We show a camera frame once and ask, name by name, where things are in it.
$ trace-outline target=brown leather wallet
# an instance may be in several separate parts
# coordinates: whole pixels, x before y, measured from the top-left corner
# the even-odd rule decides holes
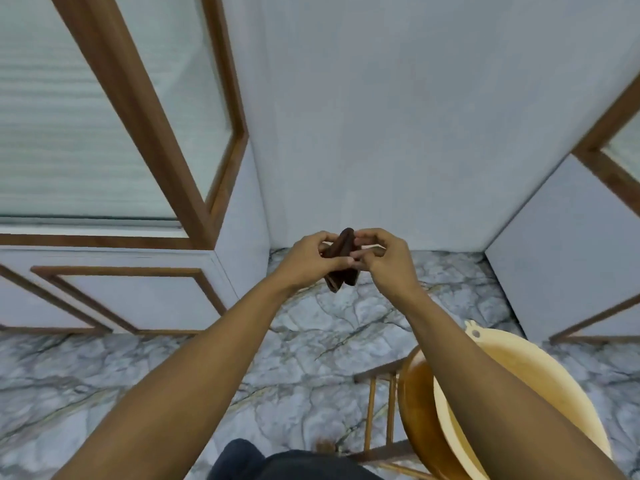
[[[324,258],[336,258],[340,256],[348,256],[350,252],[356,251],[360,249],[360,246],[354,246],[353,240],[355,236],[353,234],[353,229],[347,227],[347,229],[343,230],[338,236],[338,239],[335,240],[332,245],[322,253]],[[341,271],[332,271],[331,273],[324,276],[324,281],[326,285],[329,286],[329,290],[334,293],[338,293],[340,287],[343,283],[348,284],[349,286],[356,286],[356,281],[358,281],[359,271],[357,269],[343,269]]]

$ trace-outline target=person's left hand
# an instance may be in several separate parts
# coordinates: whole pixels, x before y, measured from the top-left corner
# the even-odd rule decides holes
[[[347,269],[355,262],[352,257],[323,258],[320,253],[329,247],[325,241],[333,242],[338,234],[326,231],[306,235],[296,242],[272,277],[290,291],[311,286],[331,271]]]

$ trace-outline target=hand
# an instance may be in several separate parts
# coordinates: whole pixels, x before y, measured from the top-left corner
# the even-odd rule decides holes
[[[360,229],[355,236],[356,246],[378,246],[352,252],[351,257],[357,260],[352,267],[370,272],[380,293],[396,308],[402,300],[422,290],[404,239],[384,229]]]
[[[290,291],[311,286],[331,271],[347,269],[355,263],[352,257],[323,258],[320,253],[329,247],[325,241],[333,242],[338,234],[326,231],[306,235],[296,242],[284,257],[272,276]]]

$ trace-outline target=floor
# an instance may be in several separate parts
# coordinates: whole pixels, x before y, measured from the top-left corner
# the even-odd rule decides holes
[[[270,269],[286,250],[272,254]],[[464,320],[522,334],[479,253],[413,254],[423,286]],[[128,388],[184,337],[0,335],[0,478],[50,478]],[[310,449],[316,439],[362,447],[368,385],[351,375],[406,355],[416,342],[405,318],[368,273],[355,288],[324,282],[282,307],[189,480],[204,479],[218,452],[243,437],[265,454]],[[593,400],[629,478],[640,480],[640,345],[547,347]],[[384,442],[388,389],[377,389],[373,446]],[[396,437],[403,435],[396,420]],[[400,479],[378,470],[386,479]]]

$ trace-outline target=stool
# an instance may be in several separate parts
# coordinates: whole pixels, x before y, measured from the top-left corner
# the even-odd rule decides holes
[[[389,381],[387,443],[371,448],[371,427],[376,380]],[[436,412],[433,372],[420,347],[404,359],[396,360],[353,377],[354,382],[370,380],[369,404],[363,451],[347,455],[361,465],[375,465],[419,479],[470,480],[447,443]],[[394,442],[394,415],[397,402],[407,440]],[[431,474],[393,463],[418,457]]]

